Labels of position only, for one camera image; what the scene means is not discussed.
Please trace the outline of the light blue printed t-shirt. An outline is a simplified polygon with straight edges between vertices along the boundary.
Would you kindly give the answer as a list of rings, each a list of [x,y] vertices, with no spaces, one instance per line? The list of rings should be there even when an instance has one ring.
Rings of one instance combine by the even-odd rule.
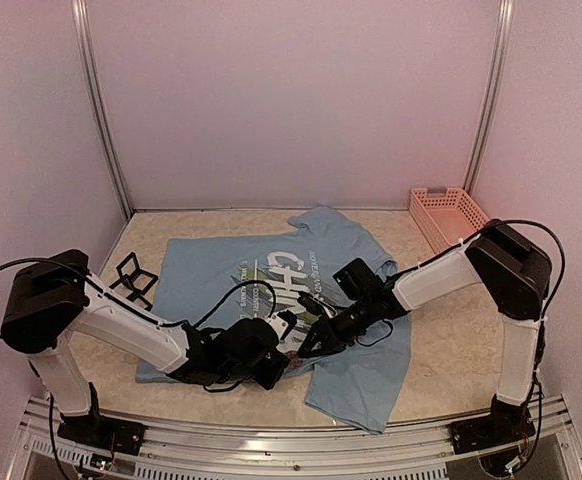
[[[241,318],[289,310],[298,323],[283,342],[297,352],[316,318],[297,299],[301,292],[337,306],[349,305],[333,279],[361,258],[386,279],[395,260],[360,224],[329,207],[316,207],[288,221],[292,232],[279,235],[172,238],[162,263],[153,313],[169,322],[196,322],[235,285],[240,291],[209,319],[228,328]],[[311,373],[307,406],[335,420],[380,434],[387,425],[411,357],[409,317],[371,326],[361,343],[336,355],[293,359],[285,377]]]

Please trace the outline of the pink plastic basket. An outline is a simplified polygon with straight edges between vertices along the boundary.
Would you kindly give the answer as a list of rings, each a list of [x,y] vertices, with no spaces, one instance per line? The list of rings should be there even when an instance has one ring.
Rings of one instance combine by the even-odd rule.
[[[462,188],[410,191],[409,213],[435,254],[466,240],[489,217]]]

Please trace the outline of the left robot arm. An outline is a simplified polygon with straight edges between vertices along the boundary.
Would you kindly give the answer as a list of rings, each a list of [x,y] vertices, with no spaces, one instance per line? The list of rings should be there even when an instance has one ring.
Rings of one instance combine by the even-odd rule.
[[[289,363],[282,343],[297,318],[288,310],[242,318],[228,328],[168,322],[106,286],[80,250],[16,264],[0,336],[28,357],[60,413],[89,444],[104,443],[111,424],[95,410],[97,395],[73,357],[75,332],[124,350],[179,383],[213,392],[246,380],[270,390]]]

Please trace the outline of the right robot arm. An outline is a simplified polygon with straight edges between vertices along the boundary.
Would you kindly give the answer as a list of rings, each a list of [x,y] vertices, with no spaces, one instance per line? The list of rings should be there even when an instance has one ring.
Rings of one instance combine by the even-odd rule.
[[[350,306],[334,316],[321,313],[298,356],[339,353],[381,320],[402,317],[447,294],[481,284],[504,326],[500,377],[482,433],[491,443],[506,442],[525,420],[542,357],[543,324],[557,292],[549,285],[550,257],[518,232],[522,224],[491,220],[466,240],[386,278],[364,260],[352,260],[333,276]]]

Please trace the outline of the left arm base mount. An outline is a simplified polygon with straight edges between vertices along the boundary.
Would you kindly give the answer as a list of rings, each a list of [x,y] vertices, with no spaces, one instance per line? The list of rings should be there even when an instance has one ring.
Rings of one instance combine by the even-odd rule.
[[[67,417],[58,428],[61,438],[78,444],[138,456],[147,427],[111,417]]]

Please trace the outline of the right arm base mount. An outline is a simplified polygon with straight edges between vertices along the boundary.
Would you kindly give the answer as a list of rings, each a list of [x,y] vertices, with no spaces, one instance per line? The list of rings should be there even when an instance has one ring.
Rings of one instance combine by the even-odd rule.
[[[485,450],[533,437],[536,429],[531,420],[513,426],[508,421],[496,422],[491,416],[453,422],[449,432],[456,455]]]

